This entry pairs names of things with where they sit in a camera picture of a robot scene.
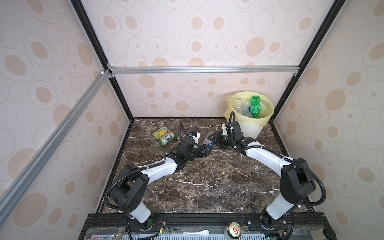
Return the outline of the clear bottle blue cap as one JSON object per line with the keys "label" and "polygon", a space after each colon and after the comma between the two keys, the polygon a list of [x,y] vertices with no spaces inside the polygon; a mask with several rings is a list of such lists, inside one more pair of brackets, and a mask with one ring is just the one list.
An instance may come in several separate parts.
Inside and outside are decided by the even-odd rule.
{"label": "clear bottle blue cap", "polygon": [[207,148],[209,148],[210,150],[213,149],[215,143],[213,142],[213,137],[214,137],[214,132],[208,132],[203,144],[204,145],[207,145]]}

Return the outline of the green bottle yellow cap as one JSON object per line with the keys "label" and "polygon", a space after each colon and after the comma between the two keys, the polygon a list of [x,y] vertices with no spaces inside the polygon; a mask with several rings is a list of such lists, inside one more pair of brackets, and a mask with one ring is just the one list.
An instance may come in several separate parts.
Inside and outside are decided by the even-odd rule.
{"label": "green bottle yellow cap", "polygon": [[261,99],[260,96],[252,96],[250,99],[250,113],[254,119],[258,118],[261,113]]}

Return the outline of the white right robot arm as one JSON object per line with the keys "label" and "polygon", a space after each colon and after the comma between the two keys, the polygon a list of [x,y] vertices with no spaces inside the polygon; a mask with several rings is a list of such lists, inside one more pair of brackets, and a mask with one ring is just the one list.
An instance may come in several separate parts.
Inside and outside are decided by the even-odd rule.
{"label": "white right robot arm", "polygon": [[279,195],[262,211],[261,221],[271,228],[284,215],[299,205],[319,206],[326,200],[322,180],[310,170],[306,160],[292,159],[271,150],[251,137],[245,137],[235,112],[231,112],[222,131],[214,133],[213,140],[220,148],[255,159],[280,177]]}

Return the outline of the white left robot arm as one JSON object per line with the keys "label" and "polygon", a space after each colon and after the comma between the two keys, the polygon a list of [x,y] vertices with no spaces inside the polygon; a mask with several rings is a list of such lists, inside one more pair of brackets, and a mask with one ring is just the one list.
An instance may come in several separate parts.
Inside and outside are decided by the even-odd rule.
{"label": "white left robot arm", "polygon": [[105,193],[106,207],[121,211],[142,225],[152,224],[153,213],[143,202],[148,185],[180,171],[188,162],[208,157],[214,147],[212,134],[207,135],[200,145],[200,133],[192,131],[186,134],[182,122],[180,130],[178,144],[160,161],[139,167],[133,164],[126,165]]}

